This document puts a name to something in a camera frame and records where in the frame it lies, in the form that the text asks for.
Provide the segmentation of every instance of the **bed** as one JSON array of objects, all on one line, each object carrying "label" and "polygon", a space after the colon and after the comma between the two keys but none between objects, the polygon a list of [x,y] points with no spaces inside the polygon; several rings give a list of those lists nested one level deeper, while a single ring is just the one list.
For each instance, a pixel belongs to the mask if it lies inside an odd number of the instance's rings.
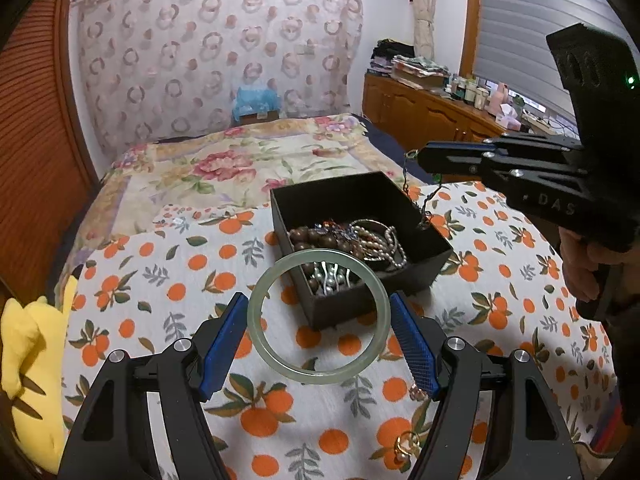
[{"label": "bed", "polygon": [[[110,351],[161,351],[218,316],[234,291],[250,293],[279,257],[272,187],[366,171],[385,171],[402,186],[402,169],[392,160],[397,148],[386,156],[373,145],[378,132],[368,129],[348,114],[279,120],[139,146],[117,160],[60,277],[65,283],[83,265],[65,341],[67,428]],[[434,189],[411,175],[408,183],[413,200]],[[604,330],[578,317],[559,255],[504,196],[479,182],[445,185],[428,206],[454,253],[430,290],[411,298],[416,312],[482,351],[529,351],[572,438],[588,442],[615,376]],[[371,338],[374,316],[321,333],[309,329],[288,277],[270,294],[263,327],[292,362],[335,368]],[[411,429],[424,438],[436,408],[412,400],[411,384],[392,333],[376,362],[352,380],[323,387],[321,396],[319,387],[270,370],[245,336],[225,389],[204,409],[233,479],[396,478],[410,464],[394,460],[395,437]],[[465,479],[478,471],[489,398],[479,404]],[[157,397],[150,417],[162,473],[174,480]]]}]

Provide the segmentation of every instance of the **wall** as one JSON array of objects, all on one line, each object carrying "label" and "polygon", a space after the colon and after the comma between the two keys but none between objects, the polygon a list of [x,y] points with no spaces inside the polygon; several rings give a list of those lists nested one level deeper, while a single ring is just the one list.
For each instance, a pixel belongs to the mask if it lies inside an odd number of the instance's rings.
[{"label": "wall", "polygon": [[[351,110],[354,113],[360,113],[362,110],[364,75],[376,41],[384,38],[393,38],[411,44],[413,39],[413,15],[409,0],[362,0],[362,4],[364,7],[362,38],[358,53],[351,66],[348,85]],[[69,56],[76,103],[78,104],[78,115],[92,161],[98,176],[102,176],[108,168],[108,162],[95,139],[94,128],[91,124],[84,92],[82,91],[82,81],[78,66],[78,15],[75,9],[72,9],[69,19]]]},{"label": "wall", "polygon": [[466,0],[436,0],[433,25],[434,60],[458,73],[465,41]]}]

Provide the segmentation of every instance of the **pale green bracelet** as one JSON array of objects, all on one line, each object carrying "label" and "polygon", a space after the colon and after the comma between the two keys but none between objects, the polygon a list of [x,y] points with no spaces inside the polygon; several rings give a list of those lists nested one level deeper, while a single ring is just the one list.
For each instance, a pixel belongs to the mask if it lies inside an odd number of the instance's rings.
[{"label": "pale green bracelet", "polygon": [[[275,282],[281,274],[293,267],[301,264],[313,262],[327,262],[338,264],[345,267],[351,272],[355,272],[360,279],[369,287],[376,302],[376,311],[378,313],[378,323],[373,339],[364,349],[364,352],[356,357],[352,362],[335,370],[316,372],[314,370],[304,370],[300,367],[287,363],[271,348],[267,342],[267,338],[262,331],[260,318],[262,316],[262,302],[273,282]],[[331,384],[341,383],[346,379],[356,376],[369,366],[376,357],[382,352],[386,344],[386,337],[389,334],[391,326],[391,309],[389,305],[389,297],[386,294],[385,287],[380,279],[375,275],[373,270],[369,269],[357,258],[350,254],[341,253],[329,249],[308,249],[291,253],[279,259],[276,264],[269,268],[255,284],[254,290],[249,298],[249,307],[247,311],[247,328],[249,336],[254,343],[260,357],[279,374],[304,384]]]}]

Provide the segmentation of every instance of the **beige curtain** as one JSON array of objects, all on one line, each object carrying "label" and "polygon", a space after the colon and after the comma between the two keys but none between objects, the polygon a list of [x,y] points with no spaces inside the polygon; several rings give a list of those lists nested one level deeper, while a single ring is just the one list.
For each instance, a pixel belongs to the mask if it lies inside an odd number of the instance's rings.
[{"label": "beige curtain", "polygon": [[76,4],[84,92],[112,160],[137,144],[228,128],[239,91],[276,92],[281,117],[349,110],[362,0]]},{"label": "beige curtain", "polygon": [[416,56],[433,59],[433,16],[436,0],[414,0],[414,49]]}]

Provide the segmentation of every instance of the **hand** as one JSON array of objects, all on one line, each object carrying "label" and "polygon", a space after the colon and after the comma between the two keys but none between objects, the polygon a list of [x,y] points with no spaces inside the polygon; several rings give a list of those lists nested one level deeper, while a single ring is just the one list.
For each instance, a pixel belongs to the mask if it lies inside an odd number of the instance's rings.
[{"label": "hand", "polygon": [[584,243],[582,237],[572,231],[559,228],[562,273],[569,292],[582,301],[596,300],[600,295],[600,285],[593,272],[598,264],[625,264],[622,283],[615,301],[625,303],[640,294],[640,243],[626,253],[616,253],[599,243]]}]

